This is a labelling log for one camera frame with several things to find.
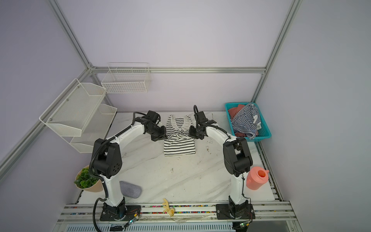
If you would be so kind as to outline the black white striped tank top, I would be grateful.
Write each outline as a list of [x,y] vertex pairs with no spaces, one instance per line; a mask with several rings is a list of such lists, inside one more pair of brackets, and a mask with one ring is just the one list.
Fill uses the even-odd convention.
[[166,123],[166,136],[164,140],[165,156],[195,155],[195,141],[189,136],[190,127],[193,126],[191,115],[175,117],[170,115]]

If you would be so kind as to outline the navy striped tank top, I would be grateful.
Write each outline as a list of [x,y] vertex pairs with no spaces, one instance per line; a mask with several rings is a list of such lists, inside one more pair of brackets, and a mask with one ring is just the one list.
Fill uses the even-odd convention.
[[261,117],[257,106],[248,103],[241,109],[236,116],[231,119],[233,132],[237,137],[247,137],[255,139],[261,129]]

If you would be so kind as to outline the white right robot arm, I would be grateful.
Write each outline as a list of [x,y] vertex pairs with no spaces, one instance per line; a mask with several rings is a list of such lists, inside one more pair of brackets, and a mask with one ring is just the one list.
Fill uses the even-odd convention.
[[247,140],[231,135],[216,121],[209,120],[203,111],[198,110],[196,105],[193,110],[196,125],[190,126],[189,136],[200,140],[210,137],[222,147],[224,165],[228,173],[232,175],[229,201],[235,205],[241,205],[247,201],[247,197],[243,193],[243,174],[248,173],[253,165]]

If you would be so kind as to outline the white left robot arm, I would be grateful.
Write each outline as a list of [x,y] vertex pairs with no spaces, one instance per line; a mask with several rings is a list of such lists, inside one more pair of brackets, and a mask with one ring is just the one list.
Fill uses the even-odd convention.
[[89,174],[102,182],[104,202],[108,206],[118,207],[124,200],[116,177],[123,165],[123,149],[142,134],[149,134],[154,142],[167,139],[166,128],[159,125],[160,121],[161,116],[154,111],[135,112],[128,127],[108,139],[99,138],[94,142]]

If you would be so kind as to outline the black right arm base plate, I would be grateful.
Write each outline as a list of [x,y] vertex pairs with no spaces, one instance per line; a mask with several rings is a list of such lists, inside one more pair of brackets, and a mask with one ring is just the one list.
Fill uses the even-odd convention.
[[248,199],[241,204],[235,204],[232,200],[228,204],[217,204],[217,219],[250,219],[256,218],[253,205]]

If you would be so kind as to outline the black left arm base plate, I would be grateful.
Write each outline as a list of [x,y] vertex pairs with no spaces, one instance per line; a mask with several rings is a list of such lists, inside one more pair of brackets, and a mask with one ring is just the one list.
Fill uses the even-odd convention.
[[137,205],[119,205],[113,207],[104,203],[100,221],[130,221],[134,218],[135,214],[140,214],[141,209],[141,206]]

